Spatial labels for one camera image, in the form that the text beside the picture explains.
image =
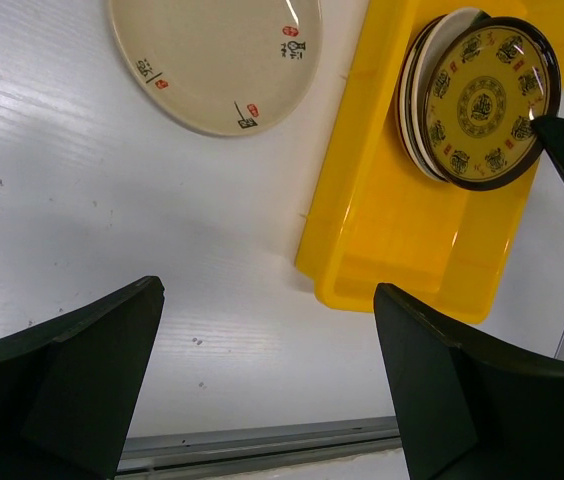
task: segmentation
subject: yellow plate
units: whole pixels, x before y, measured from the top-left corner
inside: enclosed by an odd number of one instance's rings
[[[557,114],[560,71],[535,27],[493,18],[467,30],[440,59],[427,89],[426,149],[451,182],[502,187],[537,160],[531,120]]]
[[[536,25],[564,73],[564,0],[472,3]],[[491,309],[537,163],[487,192],[432,182],[404,151],[391,110],[410,41],[463,6],[369,4],[296,259],[332,308],[370,312],[377,284],[391,282],[464,322],[479,323]]]

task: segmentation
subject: table surface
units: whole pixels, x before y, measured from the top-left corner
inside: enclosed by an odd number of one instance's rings
[[[140,91],[105,2],[0,0],[0,337],[159,275],[130,436],[393,414],[372,315],[322,306],[293,267],[367,6],[322,3],[306,99],[220,139]],[[548,355],[562,336],[564,186],[547,160],[480,328]]]

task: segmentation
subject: white plate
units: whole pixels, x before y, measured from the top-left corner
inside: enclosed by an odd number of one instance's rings
[[[319,0],[110,0],[118,46],[142,89],[215,135],[261,132],[309,89]]]
[[[433,27],[415,64],[415,75],[411,86],[411,119],[415,141],[429,168],[442,178],[444,178],[444,175],[427,153],[422,139],[421,129],[424,128],[423,115],[426,89],[438,61],[447,48],[451,46],[451,43],[473,23],[485,18],[490,17],[479,8],[466,7],[451,12]]]
[[[436,21],[430,23],[419,33],[409,55],[407,56],[404,66],[402,68],[402,77],[400,79],[400,86],[398,89],[398,126],[400,128],[400,133],[402,136],[402,143],[406,147],[406,151],[411,157],[411,160],[418,169],[424,173],[427,177],[432,180],[443,181],[444,177],[438,176],[431,171],[431,168],[424,161],[424,158],[420,152],[417,151],[417,146],[415,145],[415,134],[414,129],[418,128],[417,125],[413,124],[413,119],[410,113],[410,103],[411,103],[411,85],[412,77],[414,73],[414,63],[418,54],[422,51],[422,47],[427,38],[427,35],[431,33],[433,27],[436,25]]]

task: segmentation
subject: stack of plates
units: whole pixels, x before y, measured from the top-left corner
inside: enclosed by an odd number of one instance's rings
[[[560,72],[535,27],[462,8],[427,25],[407,56],[398,125],[427,177],[470,190],[518,178],[542,146],[535,117],[557,114]]]

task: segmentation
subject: plastic tray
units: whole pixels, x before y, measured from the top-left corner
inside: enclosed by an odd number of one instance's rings
[[[432,182],[406,156],[393,102],[410,42],[463,6],[536,25],[564,82],[564,0],[371,0],[296,258],[329,307],[372,311],[388,282],[467,323],[491,308],[537,164],[490,192]]]

